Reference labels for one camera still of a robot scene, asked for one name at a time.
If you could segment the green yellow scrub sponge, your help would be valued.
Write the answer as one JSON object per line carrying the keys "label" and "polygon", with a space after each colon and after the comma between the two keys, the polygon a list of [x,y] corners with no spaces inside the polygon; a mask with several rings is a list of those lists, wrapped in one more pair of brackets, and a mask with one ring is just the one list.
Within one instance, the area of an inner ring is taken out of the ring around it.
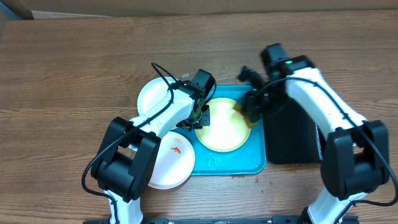
{"label": "green yellow scrub sponge", "polygon": [[261,120],[261,115],[249,104],[244,105],[237,102],[233,109],[243,116],[243,120],[249,128],[255,127]]}

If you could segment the yellow green rimmed plate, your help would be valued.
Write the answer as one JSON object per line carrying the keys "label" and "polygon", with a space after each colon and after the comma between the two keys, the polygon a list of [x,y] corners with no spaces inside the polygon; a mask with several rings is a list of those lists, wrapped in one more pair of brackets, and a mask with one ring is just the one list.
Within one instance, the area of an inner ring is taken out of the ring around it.
{"label": "yellow green rimmed plate", "polygon": [[198,140],[216,152],[231,152],[241,147],[248,139],[249,128],[239,112],[234,109],[236,101],[230,98],[210,100],[210,125],[195,131]]}

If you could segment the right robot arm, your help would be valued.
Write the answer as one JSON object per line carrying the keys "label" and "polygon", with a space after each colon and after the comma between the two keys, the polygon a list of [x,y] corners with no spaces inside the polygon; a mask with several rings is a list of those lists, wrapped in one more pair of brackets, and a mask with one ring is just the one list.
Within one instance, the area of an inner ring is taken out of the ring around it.
{"label": "right robot arm", "polygon": [[251,89],[236,110],[249,127],[263,125],[272,163],[318,163],[323,181],[320,195],[301,215],[275,216],[272,222],[357,223],[348,210],[397,180],[386,126],[348,106],[308,57],[289,57],[281,44],[272,44],[261,60],[267,79],[243,67],[238,79]]}

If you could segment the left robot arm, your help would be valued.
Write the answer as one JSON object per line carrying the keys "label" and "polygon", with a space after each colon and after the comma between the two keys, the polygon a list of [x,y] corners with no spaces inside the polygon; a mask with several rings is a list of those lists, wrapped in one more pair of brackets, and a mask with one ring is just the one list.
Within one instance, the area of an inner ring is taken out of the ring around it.
{"label": "left robot arm", "polygon": [[86,192],[109,200],[111,214],[102,223],[142,223],[139,199],[152,177],[161,139],[174,128],[208,126],[206,97],[214,95],[215,88],[214,76],[199,69],[192,80],[168,83],[165,97],[147,113],[110,122],[81,177]]}

